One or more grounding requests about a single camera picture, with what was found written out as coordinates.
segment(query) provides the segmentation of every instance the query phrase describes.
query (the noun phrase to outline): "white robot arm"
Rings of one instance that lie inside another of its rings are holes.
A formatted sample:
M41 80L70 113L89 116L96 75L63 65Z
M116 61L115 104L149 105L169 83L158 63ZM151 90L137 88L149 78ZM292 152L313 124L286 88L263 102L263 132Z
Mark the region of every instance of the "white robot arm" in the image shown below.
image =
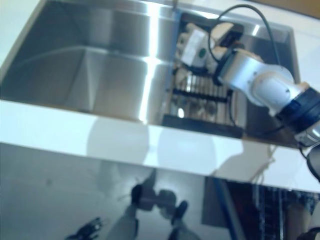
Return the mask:
M209 34L189 23L187 33L179 36L176 57L189 67L206 68L216 84L244 93L257 106L268 107L269 115L281 120L294 133L301 147L313 147L307 158L319 161L319 169L309 168L320 181L320 93L306 82L295 84L285 67L266 64L240 45L232 48L217 46L231 27L232 23L221 23L212 30L212 49L209 50ZM313 212L309 232L298 238L315 239L320 240L320 203Z

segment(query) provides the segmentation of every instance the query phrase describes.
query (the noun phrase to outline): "white countertop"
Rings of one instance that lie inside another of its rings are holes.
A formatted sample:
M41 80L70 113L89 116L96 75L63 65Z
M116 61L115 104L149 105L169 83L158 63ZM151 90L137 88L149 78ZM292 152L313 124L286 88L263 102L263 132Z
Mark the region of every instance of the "white countertop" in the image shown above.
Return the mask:
M38 2L1 0L0 65ZM248 1L180 2L218 10L249 3L271 22L291 26L301 80L320 90L320 20ZM235 12L255 17L249 10ZM0 133L1 142L13 145L320 192L299 151L287 147L4 100Z

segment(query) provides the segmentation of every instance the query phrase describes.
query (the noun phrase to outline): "sink basin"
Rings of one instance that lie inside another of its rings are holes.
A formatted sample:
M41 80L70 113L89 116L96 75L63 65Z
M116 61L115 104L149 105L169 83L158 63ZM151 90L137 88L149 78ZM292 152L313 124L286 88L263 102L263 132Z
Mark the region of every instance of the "sink basin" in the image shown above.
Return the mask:
M47 0L39 8L2 80L3 99L159 123L179 25L170 6Z
M190 22L209 30L217 14L182 3L175 9L138 0L43 0L2 66L1 99L295 147L286 129L244 136L228 118L224 88L214 90L218 95L212 97L222 101L211 99L217 111L210 120L172 111L173 96L179 95L173 86L178 34ZM243 25L245 48L275 63L261 21L236 14L223 20ZM292 29L270 25L282 65L299 82ZM248 132L279 125L266 108L241 94L235 98L235 120Z

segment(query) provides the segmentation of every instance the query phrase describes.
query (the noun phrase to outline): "black cable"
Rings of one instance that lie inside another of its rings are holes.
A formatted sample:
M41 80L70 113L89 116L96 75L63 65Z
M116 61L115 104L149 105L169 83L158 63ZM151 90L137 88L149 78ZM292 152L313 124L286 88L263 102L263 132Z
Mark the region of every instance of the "black cable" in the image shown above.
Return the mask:
M265 18L265 16L263 15L263 13L257 9L256 7L254 6L251 6L249 4L238 4L238 5L235 5L235 6L232 6L230 8L228 8L227 10L223 11L219 17L216 19L216 22L215 24L211 27L210 31L209 31L209 37L208 37L208 50L209 50L209 53L211 54L212 58L217 62L219 63L219 60L215 57L215 55L213 54L212 50L211 50L211 33L212 33L212 30L215 28L215 26L219 23L220 19L222 18L222 16L224 16L225 14L227 14L228 12L230 12L231 10L233 9L238 9L238 8L247 8L247 9L251 9L253 11L255 11L262 19L266 29L267 29L267 32L269 34L269 37L270 37L270 41L271 41L271 44L272 44L272 48L273 48L273 51L274 51L274 55L275 55L275 59L276 59L276 62L278 65L281 65L281 62L280 62L280 58L279 58L279 53L278 53L278 49L276 47L276 42L275 42L275 39L274 39L274 36L271 32L271 28L269 26L269 23L267 21L267 19Z
M228 98L228 113L229 113L229 118L230 118L230 121L232 122L233 126L234 127L237 127L237 124L235 122L235 119L232 115L232 97L233 97L233 93L234 91L232 90L228 90L228 93L227 93L227 98ZM268 135L272 135L272 134L275 134L277 132L279 132L280 130L284 129L285 126L284 125L281 125L275 129L272 129L272 130L268 130L268 131L264 131L264 132L248 132L246 131L244 128L242 128L243 132L246 133L247 135L251 135L251 136L256 136L256 137L261 137L261 136L268 136Z

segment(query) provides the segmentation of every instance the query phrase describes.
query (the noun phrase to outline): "reflective floor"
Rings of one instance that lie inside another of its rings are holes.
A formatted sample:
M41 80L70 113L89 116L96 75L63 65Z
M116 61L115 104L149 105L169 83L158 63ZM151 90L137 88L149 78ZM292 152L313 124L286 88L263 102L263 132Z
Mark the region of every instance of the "reflective floor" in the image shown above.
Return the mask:
M5 240L68 239L96 218L98 240L296 240L320 198L8 144L0 156Z

